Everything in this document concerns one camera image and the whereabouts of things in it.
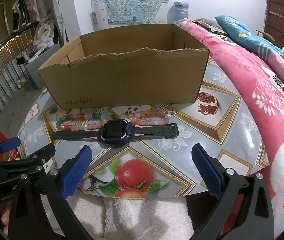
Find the grey storage box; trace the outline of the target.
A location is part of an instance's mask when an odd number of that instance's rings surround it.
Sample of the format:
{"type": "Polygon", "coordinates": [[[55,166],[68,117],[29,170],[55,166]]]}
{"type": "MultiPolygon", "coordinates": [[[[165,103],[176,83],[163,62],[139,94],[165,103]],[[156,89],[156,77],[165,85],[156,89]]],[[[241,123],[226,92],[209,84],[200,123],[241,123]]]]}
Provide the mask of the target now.
{"type": "Polygon", "coordinates": [[[30,82],[35,85],[38,89],[41,89],[45,86],[42,81],[42,78],[38,74],[38,69],[58,50],[60,49],[59,44],[54,44],[49,50],[44,51],[38,57],[36,57],[32,62],[26,63],[25,67],[27,70],[28,77],[30,82]]]}

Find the brown cardboard box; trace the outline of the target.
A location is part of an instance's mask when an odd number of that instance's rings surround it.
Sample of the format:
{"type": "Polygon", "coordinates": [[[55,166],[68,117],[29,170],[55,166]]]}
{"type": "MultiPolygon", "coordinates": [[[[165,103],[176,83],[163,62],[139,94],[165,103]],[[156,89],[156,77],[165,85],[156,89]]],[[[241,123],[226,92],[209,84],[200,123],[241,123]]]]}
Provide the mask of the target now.
{"type": "Polygon", "coordinates": [[[193,103],[209,49],[174,24],[137,24],[81,35],[38,70],[63,109],[193,103]]]}

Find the red gift bag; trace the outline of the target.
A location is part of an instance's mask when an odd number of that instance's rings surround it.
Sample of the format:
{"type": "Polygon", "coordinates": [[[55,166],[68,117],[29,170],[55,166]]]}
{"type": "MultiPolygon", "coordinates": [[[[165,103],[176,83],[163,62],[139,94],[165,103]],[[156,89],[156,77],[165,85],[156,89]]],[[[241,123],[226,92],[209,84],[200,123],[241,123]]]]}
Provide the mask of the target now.
{"type": "Polygon", "coordinates": [[[0,132],[0,161],[20,160],[21,154],[18,148],[21,140],[18,137],[8,139],[0,132]]]}

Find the hanging clothes on rack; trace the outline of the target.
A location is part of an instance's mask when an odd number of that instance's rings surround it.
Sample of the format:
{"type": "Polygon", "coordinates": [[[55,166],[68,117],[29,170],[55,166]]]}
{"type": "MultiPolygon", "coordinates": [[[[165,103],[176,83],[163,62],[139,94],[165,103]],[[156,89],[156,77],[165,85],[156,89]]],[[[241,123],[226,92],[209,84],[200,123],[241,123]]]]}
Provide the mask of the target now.
{"type": "Polygon", "coordinates": [[[12,10],[13,32],[41,20],[37,0],[16,0],[12,10]]]}

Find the brown wooden door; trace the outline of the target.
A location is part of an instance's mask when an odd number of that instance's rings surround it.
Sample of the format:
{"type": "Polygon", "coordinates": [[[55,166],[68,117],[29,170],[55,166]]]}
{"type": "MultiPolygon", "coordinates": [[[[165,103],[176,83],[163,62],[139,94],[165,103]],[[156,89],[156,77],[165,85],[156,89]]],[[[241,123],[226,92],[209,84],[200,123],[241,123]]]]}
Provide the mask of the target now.
{"type": "Polygon", "coordinates": [[[266,0],[264,32],[274,40],[274,45],[284,47],[284,0],[266,0]]]}

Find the pink floral blanket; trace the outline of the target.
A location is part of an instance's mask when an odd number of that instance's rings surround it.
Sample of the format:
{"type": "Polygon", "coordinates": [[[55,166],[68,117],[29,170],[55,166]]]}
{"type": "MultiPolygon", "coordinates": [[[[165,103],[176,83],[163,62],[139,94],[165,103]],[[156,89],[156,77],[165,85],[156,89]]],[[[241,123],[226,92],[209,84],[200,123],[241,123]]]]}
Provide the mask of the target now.
{"type": "Polygon", "coordinates": [[[262,170],[274,213],[275,238],[284,233],[284,82],[269,64],[230,36],[218,35],[191,20],[177,25],[202,42],[250,110],[264,142],[269,166],[262,170]]]}

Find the blue water dispenser bottle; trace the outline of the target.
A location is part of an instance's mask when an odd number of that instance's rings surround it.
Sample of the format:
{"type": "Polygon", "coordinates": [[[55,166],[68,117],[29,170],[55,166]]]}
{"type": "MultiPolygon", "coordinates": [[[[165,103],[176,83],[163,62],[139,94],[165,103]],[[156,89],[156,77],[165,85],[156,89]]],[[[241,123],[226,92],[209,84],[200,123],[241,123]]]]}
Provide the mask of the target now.
{"type": "Polygon", "coordinates": [[[173,22],[177,23],[179,20],[189,18],[188,2],[177,1],[173,3],[173,7],[174,7],[173,22]]]}

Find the purple kids smart watch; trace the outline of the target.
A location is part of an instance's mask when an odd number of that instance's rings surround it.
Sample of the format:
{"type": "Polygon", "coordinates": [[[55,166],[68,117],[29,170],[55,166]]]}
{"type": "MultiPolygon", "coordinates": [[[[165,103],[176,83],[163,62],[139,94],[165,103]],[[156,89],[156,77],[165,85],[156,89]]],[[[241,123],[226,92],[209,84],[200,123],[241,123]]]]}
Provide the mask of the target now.
{"type": "Polygon", "coordinates": [[[134,125],[124,119],[107,121],[101,128],[72,130],[64,128],[53,134],[54,140],[88,141],[97,140],[105,144],[126,144],[134,138],[164,138],[179,136],[175,123],[163,125],[134,125]]]}

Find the white fluffy towel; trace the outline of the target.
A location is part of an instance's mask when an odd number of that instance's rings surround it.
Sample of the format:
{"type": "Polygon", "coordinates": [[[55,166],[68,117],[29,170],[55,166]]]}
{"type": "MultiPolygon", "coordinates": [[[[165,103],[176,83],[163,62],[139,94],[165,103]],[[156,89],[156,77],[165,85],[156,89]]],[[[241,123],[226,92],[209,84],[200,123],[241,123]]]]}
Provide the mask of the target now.
{"type": "Polygon", "coordinates": [[[132,200],[76,192],[67,202],[94,239],[189,239],[194,234],[185,197],[132,200]]]}

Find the teal patterned pillow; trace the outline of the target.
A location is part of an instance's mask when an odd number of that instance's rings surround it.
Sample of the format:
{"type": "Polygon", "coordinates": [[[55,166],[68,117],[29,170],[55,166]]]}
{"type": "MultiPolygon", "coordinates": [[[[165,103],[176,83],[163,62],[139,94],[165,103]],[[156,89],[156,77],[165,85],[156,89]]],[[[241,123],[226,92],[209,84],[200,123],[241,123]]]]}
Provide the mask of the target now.
{"type": "Polygon", "coordinates": [[[265,38],[252,34],[249,28],[238,19],[229,15],[219,15],[215,19],[231,39],[246,50],[260,56],[269,50],[274,50],[278,54],[281,52],[280,48],[265,38]]]}

